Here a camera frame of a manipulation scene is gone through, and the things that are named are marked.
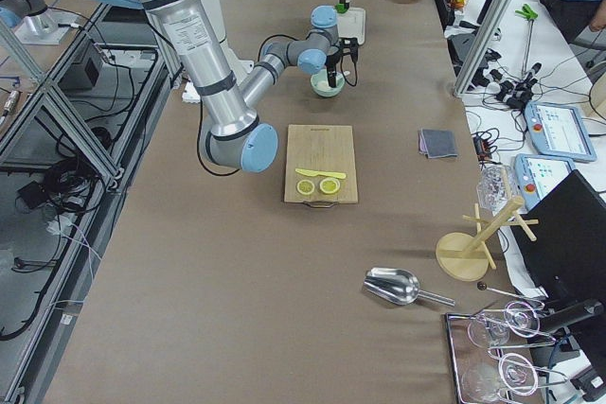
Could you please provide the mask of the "upper teach pendant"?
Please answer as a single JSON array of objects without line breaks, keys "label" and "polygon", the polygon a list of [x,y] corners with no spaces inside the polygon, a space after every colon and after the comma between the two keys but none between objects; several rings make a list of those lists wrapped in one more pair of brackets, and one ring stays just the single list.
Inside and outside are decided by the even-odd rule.
[{"label": "upper teach pendant", "polygon": [[530,101],[524,118],[533,147],[540,154],[585,163],[597,160],[577,107]]}]

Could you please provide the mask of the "teach pendant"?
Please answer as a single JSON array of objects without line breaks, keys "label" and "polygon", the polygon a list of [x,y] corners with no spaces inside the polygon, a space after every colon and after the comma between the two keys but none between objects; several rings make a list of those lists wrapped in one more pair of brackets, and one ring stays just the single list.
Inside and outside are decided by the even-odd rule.
[{"label": "teach pendant", "polygon": [[540,154],[585,163],[597,160],[577,107],[530,101],[524,118],[533,147]]},{"label": "teach pendant", "polygon": [[575,169],[569,158],[518,154],[514,159],[514,173],[526,209],[533,208]]}]

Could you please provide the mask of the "wooden mug tree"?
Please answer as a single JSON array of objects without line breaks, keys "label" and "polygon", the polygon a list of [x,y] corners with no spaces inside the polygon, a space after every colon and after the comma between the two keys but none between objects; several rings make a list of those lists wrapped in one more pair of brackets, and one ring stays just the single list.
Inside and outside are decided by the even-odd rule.
[{"label": "wooden mug tree", "polygon": [[531,241],[537,240],[530,226],[539,221],[522,218],[519,209],[525,201],[512,187],[509,167],[501,165],[483,171],[477,187],[474,216],[463,217],[475,223],[475,236],[454,232],[437,242],[437,262],[451,277],[472,282],[482,278],[488,268],[495,270],[496,264],[486,241],[504,226],[521,227]]}]

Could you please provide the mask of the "lemon slice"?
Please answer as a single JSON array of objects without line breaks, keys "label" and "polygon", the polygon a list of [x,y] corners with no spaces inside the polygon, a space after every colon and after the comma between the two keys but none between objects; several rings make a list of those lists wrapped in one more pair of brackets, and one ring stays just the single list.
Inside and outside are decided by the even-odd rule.
[{"label": "lemon slice", "polygon": [[326,177],[319,182],[319,190],[325,195],[333,195],[340,191],[341,182],[334,177]]},{"label": "lemon slice", "polygon": [[296,183],[296,191],[302,196],[310,196],[315,191],[315,184],[309,179],[302,179]]}]

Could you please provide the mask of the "mint green bowl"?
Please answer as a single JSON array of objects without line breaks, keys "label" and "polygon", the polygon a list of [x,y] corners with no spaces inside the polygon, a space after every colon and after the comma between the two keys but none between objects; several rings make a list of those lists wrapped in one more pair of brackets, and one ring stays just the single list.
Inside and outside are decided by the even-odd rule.
[{"label": "mint green bowl", "polygon": [[312,89],[321,97],[336,97],[340,94],[345,86],[345,78],[341,72],[336,73],[336,86],[331,87],[328,81],[328,73],[326,69],[311,76],[310,79]]}]

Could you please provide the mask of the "metal scoop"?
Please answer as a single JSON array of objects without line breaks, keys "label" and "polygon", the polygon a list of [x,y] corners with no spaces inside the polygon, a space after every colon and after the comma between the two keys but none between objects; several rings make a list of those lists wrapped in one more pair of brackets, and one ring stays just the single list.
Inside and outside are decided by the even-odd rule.
[{"label": "metal scoop", "polygon": [[364,287],[371,293],[398,306],[426,299],[449,307],[455,300],[420,288],[419,279],[404,269],[375,267],[366,272]]}]

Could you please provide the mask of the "lemon slice near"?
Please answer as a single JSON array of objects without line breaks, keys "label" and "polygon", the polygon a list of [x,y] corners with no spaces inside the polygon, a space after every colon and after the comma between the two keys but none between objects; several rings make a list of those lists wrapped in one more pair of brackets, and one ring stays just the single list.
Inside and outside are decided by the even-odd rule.
[{"label": "lemon slice near", "polygon": [[309,179],[302,179],[296,183],[296,191],[302,196],[310,196],[315,191],[315,184]]}]

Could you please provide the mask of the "aluminium frame post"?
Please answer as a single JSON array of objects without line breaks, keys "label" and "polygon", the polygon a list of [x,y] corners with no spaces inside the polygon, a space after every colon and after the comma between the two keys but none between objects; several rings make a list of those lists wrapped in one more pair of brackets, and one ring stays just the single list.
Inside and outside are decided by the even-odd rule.
[{"label": "aluminium frame post", "polygon": [[472,77],[488,49],[490,38],[499,26],[509,3],[510,0],[492,0],[484,21],[472,43],[467,58],[463,62],[456,77],[453,89],[453,95],[455,97],[462,97],[468,90]]}]

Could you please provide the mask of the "lemon slice far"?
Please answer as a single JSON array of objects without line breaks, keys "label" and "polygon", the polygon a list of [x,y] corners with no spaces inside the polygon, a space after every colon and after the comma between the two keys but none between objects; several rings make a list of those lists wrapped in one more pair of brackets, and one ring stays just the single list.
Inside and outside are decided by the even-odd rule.
[{"label": "lemon slice far", "polygon": [[326,177],[319,182],[319,190],[325,195],[333,195],[340,191],[341,182],[334,177]]}]

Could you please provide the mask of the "cream rabbit tray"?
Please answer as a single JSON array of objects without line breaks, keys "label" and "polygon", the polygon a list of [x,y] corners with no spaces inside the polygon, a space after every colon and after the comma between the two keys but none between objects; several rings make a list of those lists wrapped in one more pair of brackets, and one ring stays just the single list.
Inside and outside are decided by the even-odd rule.
[{"label": "cream rabbit tray", "polygon": [[346,12],[337,14],[339,37],[342,39],[355,38],[359,46],[365,44],[366,11],[362,8],[350,7]]}]

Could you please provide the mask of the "black monitor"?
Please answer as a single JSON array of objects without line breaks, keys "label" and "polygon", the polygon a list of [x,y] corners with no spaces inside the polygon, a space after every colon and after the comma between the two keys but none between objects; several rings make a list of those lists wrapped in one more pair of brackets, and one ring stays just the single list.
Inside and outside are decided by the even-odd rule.
[{"label": "black monitor", "polygon": [[577,170],[527,214],[534,241],[513,227],[533,283],[562,302],[605,301],[605,201]]}]

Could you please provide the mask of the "lower teach pendant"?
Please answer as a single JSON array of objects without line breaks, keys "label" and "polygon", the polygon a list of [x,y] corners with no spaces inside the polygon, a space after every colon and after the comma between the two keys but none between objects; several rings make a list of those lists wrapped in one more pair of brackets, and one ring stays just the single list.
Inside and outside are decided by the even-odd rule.
[{"label": "lower teach pendant", "polygon": [[575,169],[569,158],[518,154],[514,159],[514,173],[526,209],[533,208]]}]

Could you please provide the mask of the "green lime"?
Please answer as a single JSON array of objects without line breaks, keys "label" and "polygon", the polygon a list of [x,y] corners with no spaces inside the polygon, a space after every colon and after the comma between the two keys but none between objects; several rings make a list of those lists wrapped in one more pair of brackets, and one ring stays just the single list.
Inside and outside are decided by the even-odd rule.
[{"label": "green lime", "polygon": [[349,3],[338,3],[335,5],[335,9],[339,14],[345,14],[349,10]]}]

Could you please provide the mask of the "grey folded cloth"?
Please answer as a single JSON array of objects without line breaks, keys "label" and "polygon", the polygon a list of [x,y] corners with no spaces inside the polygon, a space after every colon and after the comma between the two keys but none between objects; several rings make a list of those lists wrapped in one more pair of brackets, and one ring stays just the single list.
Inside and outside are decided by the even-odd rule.
[{"label": "grey folded cloth", "polygon": [[419,130],[419,153],[430,159],[456,157],[454,134],[446,130]]}]

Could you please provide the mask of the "bamboo cutting board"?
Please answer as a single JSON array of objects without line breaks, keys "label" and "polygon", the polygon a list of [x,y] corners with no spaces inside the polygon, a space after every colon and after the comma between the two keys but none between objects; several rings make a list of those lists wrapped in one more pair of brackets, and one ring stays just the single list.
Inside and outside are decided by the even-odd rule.
[{"label": "bamboo cutting board", "polygon": [[[345,172],[347,177],[340,180],[338,193],[325,195],[319,190],[319,182],[326,177],[299,175],[294,171],[296,167]],[[296,191],[296,183],[302,179],[309,179],[315,184],[315,191],[310,196],[302,196]],[[359,201],[351,126],[288,126],[283,201],[311,205],[353,204]]]}]

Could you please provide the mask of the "white steamed bun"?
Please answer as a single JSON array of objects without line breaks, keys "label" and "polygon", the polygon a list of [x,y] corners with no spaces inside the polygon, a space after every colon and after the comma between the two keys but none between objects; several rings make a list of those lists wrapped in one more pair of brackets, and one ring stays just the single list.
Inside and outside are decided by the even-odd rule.
[{"label": "white steamed bun", "polygon": [[328,81],[327,81],[326,79],[323,79],[323,80],[318,80],[318,81],[317,81],[317,82],[314,84],[314,87],[315,87],[317,90],[320,90],[320,91],[328,91],[328,90],[330,90],[330,89],[331,89],[331,87],[330,87],[330,85],[329,85],[329,83],[328,83]]}]

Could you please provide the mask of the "green handled grabber tool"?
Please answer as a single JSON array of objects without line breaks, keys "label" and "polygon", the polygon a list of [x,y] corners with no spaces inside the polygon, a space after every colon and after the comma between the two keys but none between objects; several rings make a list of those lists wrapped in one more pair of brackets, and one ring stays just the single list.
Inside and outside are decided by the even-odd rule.
[{"label": "green handled grabber tool", "polygon": [[531,47],[533,28],[535,21],[538,18],[538,13],[529,4],[523,4],[520,9],[515,10],[515,13],[526,19],[527,22],[526,44],[521,66],[521,76],[524,77],[527,73],[527,62]]}]

